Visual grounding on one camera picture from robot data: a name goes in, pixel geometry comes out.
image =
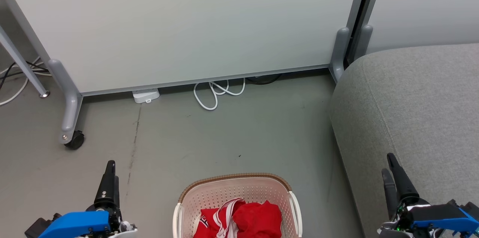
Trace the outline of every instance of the white cable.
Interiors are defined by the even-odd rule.
[[[195,87],[193,88],[193,94],[195,95],[195,98],[196,100],[198,101],[198,103],[201,105],[201,107],[205,108],[206,110],[209,110],[209,111],[213,111],[214,109],[216,109],[218,107],[218,95],[221,96],[221,95],[224,95],[225,93],[228,93],[229,95],[231,96],[239,96],[243,93],[244,91],[244,87],[246,85],[246,79],[243,78],[243,88],[241,89],[241,91],[239,93],[232,93],[231,91],[229,91],[229,81],[227,80],[226,81],[226,88],[223,88],[222,86],[218,85],[217,83],[214,83],[214,82],[208,82],[208,85],[210,86],[210,89],[211,89],[211,92],[213,93],[213,96],[214,96],[214,106],[212,108],[210,107],[207,107],[205,106],[201,101],[200,99],[198,98],[198,95],[196,94],[196,87],[199,85],[199,83],[196,83],[195,84]],[[217,88],[223,90],[223,92],[216,92],[214,90],[214,87],[213,85],[215,85]]]
[[[40,59],[40,57],[37,57],[33,62],[32,64],[35,64],[38,60]],[[51,76],[51,74],[42,74],[42,73],[35,73],[35,74],[39,74],[39,75],[44,75],[44,76]],[[9,98],[8,100],[5,100],[4,102],[0,102],[0,106],[2,105],[5,105],[9,102],[11,102],[12,100],[14,100],[15,98],[17,98],[18,95],[20,95],[20,93],[22,93],[22,91],[24,91],[25,87],[27,86],[27,83],[28,83],[28,78],[25,79],[25,82],[24,82],[24,85],[17,91],[17,93],[15,93],[15,95],[13,95],[13,97]]]

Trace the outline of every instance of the basket handle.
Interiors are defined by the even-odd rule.
[[[296,234],[298,234],[298,237],[301,237],[303,235],[303,218],[301,217],[301,209],[299,208],[299,202],[298,199],[296,199],[296,195],[292,191],[289,192],[289,196],[289,204],[291,205],[291,210],[295,213],[295,217],[293,219],[295,222]]]
[[[180,210],[181,203],[179,202],[173,212],[173,238],[180,238],[179,235],[181,235]]]

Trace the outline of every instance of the laundry basket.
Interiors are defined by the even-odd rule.
[[[283,216],[282,238],[301,237],[301,210],[289,184],[270,173],[242,173],[203,179],[189,185],[173,213],[173,238],[192,238],[201,209],[218,208],[235,197],[243,197],[245,202],[276,204]]]

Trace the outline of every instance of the caster wheel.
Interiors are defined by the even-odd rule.
[[[65,146],[72,150],[77,150],[82,146],[83,141],[85,141],[85,135],[82,131],[74,131],[71,141],[68,144],[65,144]]]

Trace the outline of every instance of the gray floor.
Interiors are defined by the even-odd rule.
[[[0,24],[33,60],[8,15],[0,9]],[[0,48],[1,69],[10,63]],[[48,98],[38,98],[29,83],[0,107],[2,237],[22,237],[38,217],[86,209],[110,159],[123,217],[137,224],[140,237],[171,237],[174,206],[190,183],[240,172],[271,172],[291,184],[304,237],[362,236],[328,118],[334,83],[327,72],[247,85],[241,96],[221,96],[213,112],[197,104],[191,86],[162,89],[150,104],[136,104],[128,93],[86,98],[78,123],[86,141],[77,151],[58,144],[63,95],[52,78],[40,80],[52,92]],[[0,101],[23,81],[10,78]],[[210,93],[199,91],[208,105]]]

